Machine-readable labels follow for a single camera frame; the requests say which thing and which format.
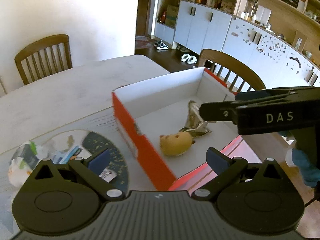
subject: blue glove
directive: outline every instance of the blue glove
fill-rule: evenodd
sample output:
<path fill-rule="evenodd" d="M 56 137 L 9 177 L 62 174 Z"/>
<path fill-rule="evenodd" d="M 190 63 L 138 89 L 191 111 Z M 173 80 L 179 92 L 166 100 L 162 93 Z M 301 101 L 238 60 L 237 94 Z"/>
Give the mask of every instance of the blue glove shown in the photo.
<path fill-rule="evenodd" d="M 292 161 L 299 168 L 304 184 L 316 187 L 320 181 L 320 170 L 310 163 L 308 156 L 301 150 L 292 149 Z"/>

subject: crumpled foil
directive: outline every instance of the crumpled foil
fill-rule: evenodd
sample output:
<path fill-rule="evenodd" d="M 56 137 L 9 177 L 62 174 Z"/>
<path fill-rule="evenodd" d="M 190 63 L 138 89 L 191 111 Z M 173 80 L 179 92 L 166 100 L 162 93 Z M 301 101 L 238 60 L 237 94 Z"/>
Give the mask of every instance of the crumpled foil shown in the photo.
<path fill-rule="evenodd" d="M 200 137 L 206 133 L 211 132 L 207 128 L 207 124 L 214 123 L 212 121 L 204 121 L 199 115 L 200 104 L 190 100 L 188 103 L 188 118 L 184 128 L 180 129 L 179 132 L 188 132 L 193 138 Z"/>

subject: sneaker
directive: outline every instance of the sneaker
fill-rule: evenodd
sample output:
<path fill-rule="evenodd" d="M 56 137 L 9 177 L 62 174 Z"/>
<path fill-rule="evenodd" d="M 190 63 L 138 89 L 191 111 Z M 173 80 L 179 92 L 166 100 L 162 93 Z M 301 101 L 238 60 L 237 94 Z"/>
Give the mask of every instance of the sneaker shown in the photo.
<path fill-rule="evenodd" d="M 159 45 L 157 45 L 157 49 L 161 50 L 161 49 L 169 49 L 169 47 L 165 44 L 165 43 L 161 43 Z"/>
<path fill-rule="evenodd" d="M 155 42 L 155 47 L 160 46 L 160 45 L 161 45 L 161 43 L 163 43 L 163 41 L 162 41 L 162 40 L 156 41 L 156 42 Z"/>

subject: white slipper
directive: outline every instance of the white slipper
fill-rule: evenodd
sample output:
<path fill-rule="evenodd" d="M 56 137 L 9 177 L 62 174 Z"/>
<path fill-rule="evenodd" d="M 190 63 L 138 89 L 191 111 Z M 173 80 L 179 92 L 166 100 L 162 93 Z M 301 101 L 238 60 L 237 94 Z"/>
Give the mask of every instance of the white slipper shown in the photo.
<path fill-rule="evenodd" d="M 190 54 L 187 54 L 187 53 L 183 54 L 182 57 L 181 57 L 181 61 L 182 62 L 186 62 L 188 58 L 190 58 Z"/>
<path fill-rule="evenodd" d="M 194 63 L 197 63 L 197 58 L 195 56 L 190 56 L 187 60 L 187 63 L 188 64 L 194 64 Z"/>

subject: shoe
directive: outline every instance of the shoe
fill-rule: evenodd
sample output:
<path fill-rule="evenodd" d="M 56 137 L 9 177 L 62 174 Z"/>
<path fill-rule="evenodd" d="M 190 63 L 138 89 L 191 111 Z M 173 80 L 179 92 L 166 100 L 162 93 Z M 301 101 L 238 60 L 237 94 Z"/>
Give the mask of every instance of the shoe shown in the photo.
<path fill-rule="evenodd" d="M 188 64 L 194 64 L 194 63 L 197 63 L 198 60 L 195 56 L 190 56 L 188 59 L 187 59 L 187 63 Z"/>
<path fill-rule="evenodd" d="M 155 47 L 158 47 L 158 45 L 160 45 L 161 43 L 163 43 L 162 40 L 156 41 L 156 42 L 155 42 Z"/>
<path fill-rule="evenodd" d="M 186 62 L 188 58 L 190 58 L 190 54 L 187 54 L 187 53 L 183 54 L 182 57 L 181 57 L 181 61 L 182 62 Z"/>
<path fill-rule="evenodd" d="M 158 45 L 157 45 L 157 49 L 158 49 L 158 50 L 161 50 L 161 49 L 169 49 L 169 47 L 168 47 L 164 42 L 161 42 L 161 44 L 158 44 Z"/>

